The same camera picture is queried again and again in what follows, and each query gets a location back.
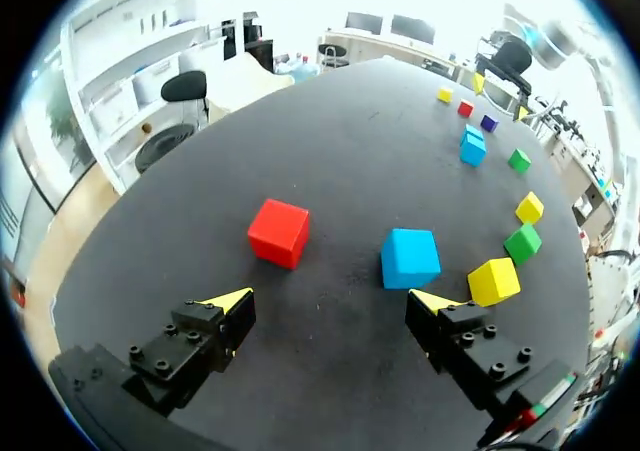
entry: office chair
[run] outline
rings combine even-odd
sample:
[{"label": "office chair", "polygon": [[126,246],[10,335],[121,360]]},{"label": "office chair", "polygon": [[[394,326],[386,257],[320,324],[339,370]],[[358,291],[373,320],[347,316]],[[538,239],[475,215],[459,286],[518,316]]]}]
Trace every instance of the office chair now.
[{"label": "office chair", "polygon": [[488,69],[498,78],[510,81],[518,87],[519,106],[526,107],[531,96],[531,84],[525,80],[521,73],[525,72],[533,62],[531,48],[527,43],[507,31],[496,31],[488,42],[495,48],[496,53],[487,57],[478,53],[476,55],[476,72],[485,75]]},{"label": "office chair", "polygon": [[324,56],[322,60],[322,69],[324,68],[342,68],[349,65],[349,60],[345,58],[347,50],[337,44],[320,44],[318,52]]},{"label": "office chair", "polygon": [[[204,111],[209,117],[207,107],[207,76],[202,71],[187,71],[174,76],[162,85],[160,96],[169,103],[180,103],[185,101],[198,101],[202,99]],[[188,123],[181,123],[163,129],[155,136],[151,137],[138,151],[135,158],[135,167],[138,173],[144,173],[153,163],[161,159],[181,142],[193,135],[196,126]]]}]

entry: yellow cube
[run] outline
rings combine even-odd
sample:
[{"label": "yellow cube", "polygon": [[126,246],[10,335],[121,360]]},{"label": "yellow cube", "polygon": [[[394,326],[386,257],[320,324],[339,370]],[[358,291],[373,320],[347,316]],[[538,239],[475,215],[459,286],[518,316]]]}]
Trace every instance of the yellow cube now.
[{"label": "yellow cube", "polygon": [[471,297],[480,306],[493,306],[520,292],[511,258],[491,259],[467,276]]},{"label": "yellow cube", "polygon": [[536,224],[542,217],[543,211],[544,204],[542,204],[542,201],[533,192],[530,192],[516,208],[516,216],[520,218],[522,224]]},{"label": "yellow cube", "polygon": [[453,99],[453,89],[451,88],[440,88],[438,90],[438,99],[443,103],[450,103]]}]

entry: computer monitor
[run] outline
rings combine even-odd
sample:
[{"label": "computer monitor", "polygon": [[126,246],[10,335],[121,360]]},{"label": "computer monitor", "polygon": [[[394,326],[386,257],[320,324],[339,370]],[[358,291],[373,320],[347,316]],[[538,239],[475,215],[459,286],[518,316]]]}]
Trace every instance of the computer monitor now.
[{"label": "computer monitor", "polygon": [[391,21],[391,33],[433,44],[436,31],[421,19],[394,14],[393,21]]},{"label": "computer monitor", "polygon": [[273,73],[273,39],[247,43],[244,45],[244,50],[256,58],[260,66]]},{"label": "computer monitor", "polygon": [[382,16],[372,14],[349,13],[347,15],[347,28],[363,29],[371,31],[372,34],[380,34],[382,30]]}]

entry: purple cube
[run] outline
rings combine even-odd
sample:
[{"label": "purple cube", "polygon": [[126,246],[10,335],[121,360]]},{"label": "purple cube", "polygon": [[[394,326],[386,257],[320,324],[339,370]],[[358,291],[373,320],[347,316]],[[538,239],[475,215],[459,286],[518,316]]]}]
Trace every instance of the purple cube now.
[{"label": "purple cube", "polygon": [[482,118],[482,122],[480,123],[480,126],[482,127],[482,129],[489,131],[490,133],[493,133],[496,129],[496,126],[498,126],[498,121],[493,119],[491,116],[485,114],[484,118]]}]

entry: green cube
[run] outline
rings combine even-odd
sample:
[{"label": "green cube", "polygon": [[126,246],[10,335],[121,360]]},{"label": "green cube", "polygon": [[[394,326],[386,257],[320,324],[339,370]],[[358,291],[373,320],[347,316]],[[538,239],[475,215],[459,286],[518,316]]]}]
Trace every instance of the green cube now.
[{"label": "green cube", "polygon": [[531,160],[524,151],[516,148],[511,158],[509,158],[509,165],[518,173],[524,174],[525,171],[529,169],[529,166],[531,166]]},{"label": "green cube", "polygon": [[504,247],[516,266],[536,254],[540,246],[542,240],[531,223],[523,224],[504,242]]}]

